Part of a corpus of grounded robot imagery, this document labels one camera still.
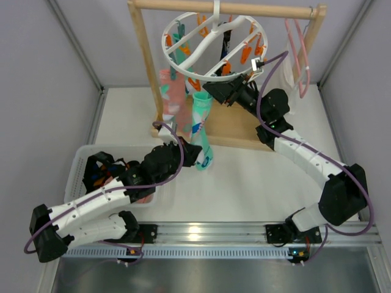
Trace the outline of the mint green sock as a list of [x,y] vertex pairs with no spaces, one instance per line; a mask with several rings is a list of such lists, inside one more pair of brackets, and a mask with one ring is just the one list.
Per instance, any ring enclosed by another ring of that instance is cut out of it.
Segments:
[[202,147],[195,163],[197,170],[202,171],[206,170],[213,161],[213,150],[205,130],[213,98],[208,92],[195,92],[192,100],[191,144]]
[[191,55],[190,45],[187,41],[175,50],[176,64],[179,65]]

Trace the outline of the white round clip hanger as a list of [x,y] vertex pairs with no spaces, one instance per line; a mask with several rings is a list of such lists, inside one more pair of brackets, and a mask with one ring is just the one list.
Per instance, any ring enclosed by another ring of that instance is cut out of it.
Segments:
[[[252,16],[235,12],[226,20],[220,1],[213,2],[211,15],[187,11],[174,18],[161,37],[163,55],[176,73],[202,82],[229,81],[240,74],[251,74],[251,58],[265,58],[268,37],[263,26]],[[225,59],[220,60],[223,34],[232,30],[230,47]],[[177,65],[175,50],[189,42],[191,55]],[[221,66],[222,74],[215,71]]]

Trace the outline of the black patterned sock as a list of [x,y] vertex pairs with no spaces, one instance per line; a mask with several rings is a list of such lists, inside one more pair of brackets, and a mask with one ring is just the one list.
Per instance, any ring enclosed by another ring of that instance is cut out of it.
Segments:
[[115,159],[111,154],[100,151],[88,157],[82,181],[91,192],[139,164],[139,161],[126,162],[124,158]]
[[[221,56],[220,60],[225,59],[226,55],[228,54],[229,47],[230,47],[230,39],[231,39],[232,30],[225,31],[223,34],[223,41],[222,41],[222,49],[221,49]],[[217,76],[221,76],[222,74],[222,68],[221,66],[219,69],[215,71]]]

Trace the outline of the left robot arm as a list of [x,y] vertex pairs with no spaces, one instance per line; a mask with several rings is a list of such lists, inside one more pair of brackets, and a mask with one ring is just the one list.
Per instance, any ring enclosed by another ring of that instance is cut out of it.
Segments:
[[131,242],[139,224],[132,212],[122,208],[154,194],[181,168],[195,165],[201,152],[202,147],[180,139],[154,147],[141,161],[115,159],[104,151],[89,156],[82,178],[86,194],[51,208],[35,207],[27,242],[34,249],[24,252],[35,253],[40,263],[46,263],[92,242]]

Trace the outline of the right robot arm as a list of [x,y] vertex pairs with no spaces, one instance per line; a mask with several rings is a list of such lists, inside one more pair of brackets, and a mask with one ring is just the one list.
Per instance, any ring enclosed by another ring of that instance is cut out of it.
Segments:
[[321,188],[319,202],[290,215],[282,224],[283,236],[278,244],[296,241],[304,233],[321,225],[340,226],[367,207],[367,182],[363,168],[347,166],[312,148],[285,119],[289,112],[284,89],[272,89],[260,95],[256,83],[244,75],[225,82],[207,82],[203,88],[219,103],[238,103],[255,117],[259,141],[306,172]]

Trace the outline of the white plastic basket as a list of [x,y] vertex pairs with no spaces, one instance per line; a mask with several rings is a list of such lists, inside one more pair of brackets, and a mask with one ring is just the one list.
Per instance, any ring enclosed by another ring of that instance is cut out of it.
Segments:
[[128,161],[142,161],[144,156],[152,150],[152,145],[108,145],[95,144],[80,147],[73,159],[70,173],[65,187],[64,202],[73,201],[86,194],[86,188],[82,182],[87,159],[99,151],[104,151],[114,159]]

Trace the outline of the white cloth garment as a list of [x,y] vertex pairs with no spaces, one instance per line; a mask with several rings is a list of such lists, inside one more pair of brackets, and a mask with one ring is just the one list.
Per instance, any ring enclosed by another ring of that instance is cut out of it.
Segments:
[[286,58],[280,65],[280,86],[285,90],[288,96],[288,105],[290,107],[289,115],[293,116],[296,113],[297,101],[298,101],[298,86],[296,85],[293,77],[292,63],[290,59],[290,53],[288,50],[288,45],[286,45],[285,50],[288,52]]

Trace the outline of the pink sock rear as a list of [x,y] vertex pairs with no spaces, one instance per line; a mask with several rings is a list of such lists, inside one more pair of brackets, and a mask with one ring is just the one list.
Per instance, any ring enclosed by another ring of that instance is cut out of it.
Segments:
[[177,130],[190,137],[192,131],[192,114],[186,105],[185,77],[177,73],[171,80],[170,69],[159,71],[160,91],[163,99],[163,121],[173,121]]

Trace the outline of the wooden clothes rack frame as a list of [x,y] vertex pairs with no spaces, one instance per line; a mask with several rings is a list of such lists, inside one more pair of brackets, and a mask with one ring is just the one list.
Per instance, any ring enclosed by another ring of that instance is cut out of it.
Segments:
[[[255,5],[240,3],[221,3],[225,12],[223,17],[230,20],[235,12],[243,12],[252,17],[287,18],[308,20],[309,29],[304,36],[307,53],[310,52],[318,35],[320,27],[327,13],[325,4],[318,4],[316,8],[291,7],[281,5]],[[156,106],[156,117],[162,118],[163,99],[159,89],[159,82],[155,72],[153,57],[145,28],[142,10],[187,11],[212,13],[213,2],[202,1],[128,1],[128,8],[132,18],[135,33],[144,58],[145,69],[152,90]],[[298,53],[300,65],[304,64],[302,49]],[[297,67],[293,67],[294,80],[298,80]],[[255,119],[246,115],[243,110],[235,106],[232,110],[213,106],[211,120],[206,123],[206,133],[213,145],[258,150],[256,143]]]

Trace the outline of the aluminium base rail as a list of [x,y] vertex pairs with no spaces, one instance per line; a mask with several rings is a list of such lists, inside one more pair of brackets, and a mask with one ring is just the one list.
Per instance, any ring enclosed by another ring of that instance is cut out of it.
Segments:
[[70,233],[69,247],[106,241],[122,244],[161,245],[319,245],[323,240],[334,246],[360,246],[381,244],[381,238],[375,226],[359,236],[351,236],[357,228],[363,228],[364,222],[348,222],[340,228],[344,235],[330,228],[314,228],[311,231],[289,240],[279,223],[264,222],[219,222],[219,223],[140,223],[134,236],[123,238],[125,229],[118,220],[107,224],[104,228],[97,225],[84,225]]

